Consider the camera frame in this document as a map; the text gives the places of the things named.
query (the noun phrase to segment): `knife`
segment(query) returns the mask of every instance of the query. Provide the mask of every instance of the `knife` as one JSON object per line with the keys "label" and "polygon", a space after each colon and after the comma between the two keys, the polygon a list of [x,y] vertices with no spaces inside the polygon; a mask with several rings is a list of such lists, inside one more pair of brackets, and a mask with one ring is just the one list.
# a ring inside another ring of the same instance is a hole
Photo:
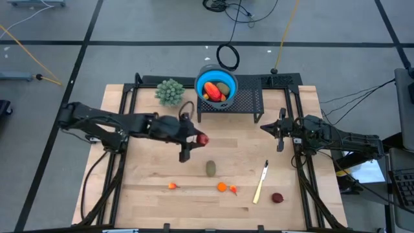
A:
{"label": "knife", "polygon": [[261,185],[263,184],[263,181],[265,180],[268,166],[269,166],[269,161],[266,160],[265,167],[263,168],[263,173],[261,174],[261,177],[260,177],[259,185],[257,186],[256,194],[254,194],[253,204],[257,204],[257,202],[259,201]]}

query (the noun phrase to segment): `blue bowl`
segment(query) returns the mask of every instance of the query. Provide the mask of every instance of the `blue bowl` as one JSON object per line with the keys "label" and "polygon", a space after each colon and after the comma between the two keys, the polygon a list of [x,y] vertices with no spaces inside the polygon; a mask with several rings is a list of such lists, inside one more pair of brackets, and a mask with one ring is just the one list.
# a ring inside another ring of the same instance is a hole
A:
{"label": "blue bowl", "polygon": [[[202,90],[206,82],[222,82],[230,88],[230,94],[224,102],[212,102],[205,100],[202,97]],[[206,65],[201,68],[200,73],[195,80],[195,91],[201,100],[209,103],[217,109],[224,109],[230,107],[233,104],[234,96],[237,93],[238,83],[234,75],[228,71],[222,69],[218,65]]]}

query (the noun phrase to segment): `yellow knife handle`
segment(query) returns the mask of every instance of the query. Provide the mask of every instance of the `yellow knife handle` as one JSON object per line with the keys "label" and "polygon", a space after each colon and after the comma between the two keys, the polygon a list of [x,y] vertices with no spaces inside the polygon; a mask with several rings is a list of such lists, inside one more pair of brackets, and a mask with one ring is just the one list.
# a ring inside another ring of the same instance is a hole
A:
{"label": "yellow knife handle", "polygon": [[253,204],[257,204],[260,197],[261,185],[263,184],[263,180],[261,179],[259,185],[257,186],[256,194],[254,194]]}

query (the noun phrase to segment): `wooden table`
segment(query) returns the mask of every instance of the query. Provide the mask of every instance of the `wooden table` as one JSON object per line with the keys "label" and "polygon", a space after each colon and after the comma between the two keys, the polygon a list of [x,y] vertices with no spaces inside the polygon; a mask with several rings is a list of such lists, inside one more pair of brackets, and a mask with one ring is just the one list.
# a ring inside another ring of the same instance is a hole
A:
{"label": "wooden table", "polygon": [[[122,88],[123,85],[107,85],[101,109],[117,113]],[[177,116],[179,109],[160,106],[154,92],[154,89],[138,90],[135,112]],[[321,117],[316,88],[300,86],[300,96],[304,115]],[[196,97],[192,89],[184,93],[184,100],[196,103]],[[291,97],[297,113],[293,95]],[[283,152],[276,152],[277,141],[259,128],[277,120],[281,107],[286,107],[285,96],[280,90],[264,90],[263,100],[265,114],[260,124],[253,124],[252,116],[244,114],[205,113],[200,124],[193,119],[195,127],[209,136],[210,143],[191,151],[191,159],[185,163],[179,162],[180,146],[131,138],[115,227],[162,228],[164,223],[170,223],[171,228],[189,229],[254,230],[264,225],[266,230],[305,230],[298,176],[290,164],[294,154],[291,140],[285,139]],[[91,146],[85,174],[102,153],[100,144]],[[97,165],[89,177],[86,213],[102,194],[108,158]],[[267,159],[269,169],[260,200],[255,205],[253,196]],[[205,173],[209,160],[215,161],[217,166],[216,176],[212,178]],[[332,161],[317,154],[314,169],[321,199],[338,221],[346,225]],[[181,188],[168,190],[171,182]],[[236,185],[238,196],[230,191],[218,192],[219,182]],[[281,193],[285,200],[274,204],[270,199],[274,192]],[[312,201],[310,207],[313,225],[317,226]],[[109,219],[110,208],[106,210],[104,222]],[[80,198],[73,223],[79,221]]]}

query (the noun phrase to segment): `gray floor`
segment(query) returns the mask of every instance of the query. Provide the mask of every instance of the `gray floor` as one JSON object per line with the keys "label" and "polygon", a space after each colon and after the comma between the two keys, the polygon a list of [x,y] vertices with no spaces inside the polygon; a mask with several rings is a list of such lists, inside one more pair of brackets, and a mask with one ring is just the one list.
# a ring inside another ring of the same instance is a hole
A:
{"label": "gray floor", "polygon": [[[400,41],[414,43],[414,31],[410,30],[414,16],[409,11],[414,2],[382,3]],[[273,0],[243,1],[256,17],[265,15],[273,4]],[[11,32],[25,40],[83,40],[95,5],[96,0],[67,0],[66,8],[46,10]],[[234,41],[280,41],[293,5],[294,1],[279,0],[275,12],[254,28],[238,25]],[[33,12],[1,1],[0,23],[8,27]],[[91,40],[225,41],[232,27],[233,21],[224,13],[206,11],[201,0],[105,0]],[[287,41],[392,42],[373,0],[301,1]],[[27,49],[66,85],[80,46],[31,45]],[[236,74],[268,73],[278,54],[278,47],[237,49],[241,62]],[[214,46],[89,46],[71,101],[100,107],[105,86],[132,82],[135,72],[195,76],[201,66],[215,62],[215,50]],[[414,49],[405,52],[414,62]],[[223,57],[225,63],[234,62],[228,51],[223,51]],[[402,63],[393,48],[285,47],[279,71],[300,72],[305,85],[316,85],[322,101],[384,83],[399,67]],[[0,45],[0,70],[45,73],[16,45]],[[11,100],[15,109],[0,130],[1,232],[14,229],[64,92],[65,87],[48,82],[0,82],[0,99]],[[330,110],[340,104],[321,106]],[[400,131],[397,108],[395,87],[388,85],[360,104],[338,127],[384,138]],[[344,112],[330,118],[337,119]],[[89,145],[58,134],[26,230],[70,225],[88,152]],[[350,227],[372,231],[385,226],[383,206],[349,196],[343,197],[343,203]]]}

